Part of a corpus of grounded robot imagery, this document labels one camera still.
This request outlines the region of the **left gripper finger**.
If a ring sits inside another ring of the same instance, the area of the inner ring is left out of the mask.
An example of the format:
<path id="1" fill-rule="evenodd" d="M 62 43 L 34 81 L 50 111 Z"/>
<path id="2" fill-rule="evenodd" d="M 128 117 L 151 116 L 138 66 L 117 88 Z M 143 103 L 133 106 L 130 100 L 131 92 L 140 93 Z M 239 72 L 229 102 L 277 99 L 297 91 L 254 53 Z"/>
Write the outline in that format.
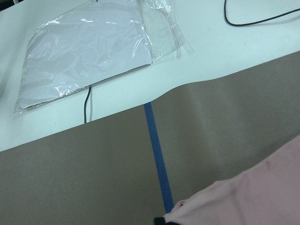
<path id="1" fill-rule="evenodd" d="M 178 225 L 175 222 L 167 222 L 164 217 L 154 218 L 154 225 Z"/>

